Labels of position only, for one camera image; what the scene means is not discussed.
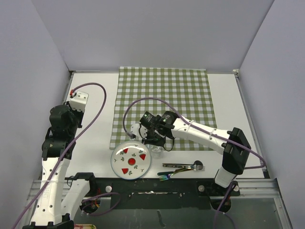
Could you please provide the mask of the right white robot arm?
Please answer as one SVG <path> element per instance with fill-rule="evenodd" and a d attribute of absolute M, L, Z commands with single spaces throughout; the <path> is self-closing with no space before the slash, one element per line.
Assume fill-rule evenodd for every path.
<path fill-rule="evenodd" d="M 206 146 L 222 155 L 222 165 L 212 183 L 212 189 L 217 195 L 227 192 L 230 183 L 245 169 L 251 146 L 239 128 L 212 128 L 170 111 L 161 116 L 145 112 L 140 124 L 147 130 L 148 144 L 163 146 L 166 138 L 181 138 Z"/>

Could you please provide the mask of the iridescent rainbow fork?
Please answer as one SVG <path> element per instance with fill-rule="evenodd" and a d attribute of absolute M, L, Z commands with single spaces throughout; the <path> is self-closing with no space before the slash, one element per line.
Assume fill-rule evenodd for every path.
<path fill-rule="evenodd" d="M 187 171 L 192 171 L 192 169 L 182 168 L 182 169 L 177 169 L 175 171 L 159 172 L 157 173 L 157 175 L 159 176 L 160 181 L 166 181 L 178 173 L 187 172 Z"/>

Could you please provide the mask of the clear drinking glass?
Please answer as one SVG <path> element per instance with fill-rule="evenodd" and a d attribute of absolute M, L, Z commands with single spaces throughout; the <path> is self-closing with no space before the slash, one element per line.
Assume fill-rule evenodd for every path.
<path fill-rule="evenodd" d="M 155 145 L 147 145 L 151 157 L 154 159 L 159 159 L 163 156 L 163 147 L 161 146 L 155 146 Z"/>

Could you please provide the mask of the white plate with strawberries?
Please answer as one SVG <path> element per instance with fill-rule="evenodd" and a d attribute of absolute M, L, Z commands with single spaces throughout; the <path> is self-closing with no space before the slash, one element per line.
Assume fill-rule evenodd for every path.
<path fill-rule="evenodd" d="M 142 177 L 151 165 L 151 154 L 147 146 L 130 140 L 119 144 L 112 152 L 111 167 L 122 179 L 134 180 Z"/>

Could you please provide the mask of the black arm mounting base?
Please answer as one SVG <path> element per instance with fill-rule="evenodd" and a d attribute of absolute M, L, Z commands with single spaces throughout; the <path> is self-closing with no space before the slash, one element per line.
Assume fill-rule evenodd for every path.
<path fill-rule="evenodd" d="M 223 188 L 212 178 L 173 178 L 160 181 L 157 178 L 124 180 L 98 178 L 95 190 L 79 209 L 87 214 L 99 215 L 103 207 L 110 209 L 217 209 L 228 211 L 231 197 L 240 195 L 238 183 Z"/>

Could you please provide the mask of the silver fork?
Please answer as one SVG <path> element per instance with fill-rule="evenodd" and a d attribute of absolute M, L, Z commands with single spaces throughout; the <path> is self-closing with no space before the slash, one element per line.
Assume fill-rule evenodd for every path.
<path fill-rule="evenodd" d="M 192 169 L 194 171 L 205 171 L 205 166 L 199 160 L 194 161 L 192 164 L 163 163 L 162 166 L 172 167 L 172 168 Z"/>

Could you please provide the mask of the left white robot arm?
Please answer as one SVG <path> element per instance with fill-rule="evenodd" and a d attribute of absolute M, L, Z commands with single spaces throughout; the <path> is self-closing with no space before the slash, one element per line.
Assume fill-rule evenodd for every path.
<path fill-rule="evenodd" d="M 68 101 L 50 110 L 50 128 L 42 144 L 41 189 L 36 208 L 26 229 L 72 229 L 83 197 L 97 190 L 93 173 L 78 173 L 63 196 L 65 176 L 81 128 L 86 102 Z"/>

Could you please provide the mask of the green white checkered tablecloth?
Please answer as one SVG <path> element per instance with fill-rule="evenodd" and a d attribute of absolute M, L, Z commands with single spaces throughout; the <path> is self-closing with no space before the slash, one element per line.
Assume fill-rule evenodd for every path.
<path fill-rule="evenodd" d="M 144 112 L 169 111 L 164 102 L 187 119 L 217 127 L 206 70 L 120 67 L 110 149 L 129 140 L 125 131 Z"/>

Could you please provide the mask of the yellow rimmed tray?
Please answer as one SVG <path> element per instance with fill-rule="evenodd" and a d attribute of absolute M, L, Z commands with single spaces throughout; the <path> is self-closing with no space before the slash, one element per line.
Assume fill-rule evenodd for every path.
<path fill-rule="evenodd" d="M 75 224 L 74 229 L 96 229 L 93 224 Z"/>

